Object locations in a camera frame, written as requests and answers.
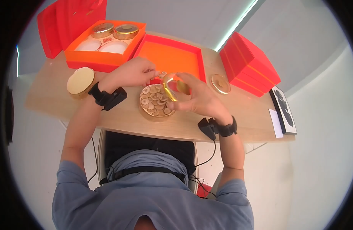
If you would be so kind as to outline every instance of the hand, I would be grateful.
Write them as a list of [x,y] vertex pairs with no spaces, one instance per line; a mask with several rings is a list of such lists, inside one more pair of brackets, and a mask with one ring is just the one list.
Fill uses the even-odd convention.
[[155,64],[146,58],[133,58],[104,77],[98,83],[98,88],[111,94],[122,86],[149,84],[151,79],[160,74],[155,71],[155,68]]
[[170,109],[192,111],[203,116],[213,117],[218,124],[223,126],[233,123],[233,118],[227,108],[206,83],[188,73],[177,73],[176,75],[192,89],[192,96],[188,101],[167,104]]

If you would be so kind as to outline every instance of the gray t-shirt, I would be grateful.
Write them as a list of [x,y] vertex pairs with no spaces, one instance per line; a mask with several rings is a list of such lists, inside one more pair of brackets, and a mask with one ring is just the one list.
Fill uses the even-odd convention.
[[[112,167],[116,172],[137,166],[160,166],[186,174],[179,160],[153,150],[129,153]],[[216,200],[208,200],[164,172],[130,174],[94,191],[73,162],[61,162],[57,177],[52,204],[57,229],[133,230],[141,216],[148,216],[157,230],[253,229],[252,208],[240,179],[230,180],[217,191]]]

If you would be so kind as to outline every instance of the black chest strap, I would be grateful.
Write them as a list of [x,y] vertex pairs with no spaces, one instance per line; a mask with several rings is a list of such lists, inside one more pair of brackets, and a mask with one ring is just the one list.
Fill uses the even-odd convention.
[[[139,166],[139,167],[133,167],[133,168],[126,168],[123,169],[121,171],[118,172],[113,172],[112,175],[112,180],[118,180],[122,177],[125,177],[129,174],[133,174],[133,173],[141,173],[141,172],[157,172],[157,173],[171,173],[174,176],[178,177],[183,183],[184,183],[184,178],[185,175],[183,173],[175,173],[167,168],[163,168],[163,167],[154,167],[154,166]],[[108,182],[107,177],[105,177],[104,179],[102,179],[100,181],[100,184],[106,184]]]

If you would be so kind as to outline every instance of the black cable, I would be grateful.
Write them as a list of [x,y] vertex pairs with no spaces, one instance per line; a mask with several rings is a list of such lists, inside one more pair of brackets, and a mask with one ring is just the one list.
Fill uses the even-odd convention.
[[194,180],[192,180],[192,181],[194,181],[194,182],[196,182],[197,184],[199,184],[202,188],[203,188],[203,190],[205,190],[206,192],[208,192],[208,193],[211,193],[213,196],[215,196],[215,198],[216,198],[216,195],[215,195],[215,193],[213,193],[213,192],[209,192],[209,191],[207,191],[207,189],[205,189],[205,187],[202,185],[202,183],[205,181],[204,179],[201,179],[201,178],[197,178],[195,175],[191,175],[191,176],[193,176],[195,179],[197,179],[197,181],[194,181]]
[[93,152],[95,153],[95,160],[96,160],[96,172],[95,172],[95,174],[93,174],[93,176],[87,181],[87,183],[89,183],[91,180],[92,180],[92,178],[94,178],[95,177],[95,175],[96,175],[96,173],[97,173],[97,157],[96,157],[96,148],[95,148],[95,142],[93,141],[93,137],[91,137],[91,140],[92,140],[92,144],[93,144]]
[[210,157],[210,159],[208,159],[207,161],[205,161],[205,162],[203,162],[203,163],[200,163],[200,164],[196,165],[195,167],[198,167],[198,166],[201,166],[201,165],[203,165],[203,164],[206,164],[207,162],[209,162],[209,161],[214,157],[215,151],[216,151],[216,142],[215,142],[215,140],[213,140],[213,141],[214,141],[214,144],[215,144],[215,149],[214,149],[214,153],[212,154],[212,156]]

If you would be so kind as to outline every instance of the fluorescent light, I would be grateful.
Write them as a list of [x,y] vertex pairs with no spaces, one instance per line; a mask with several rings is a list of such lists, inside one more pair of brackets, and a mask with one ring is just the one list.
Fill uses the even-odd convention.
[[18,51],[18,45],[17,45],[17,76],[19,75],[18,74],[18,62],[19,62],[19,51]]
[[235,28],[239,25],[239,23],[242,22],[243,18],[248,14],[248,12],[256,5],[258,0],[255,0],[249,7],[248,9],[244,12],[244,14],[234,23],[234,25],[228,30],[228,32],[225,34],[223,39],[220,41],[220,43],[217,45],[217,47],[214,49],[216,52],[223,46],[225,41],[229,38],[229,36],[234,32]]

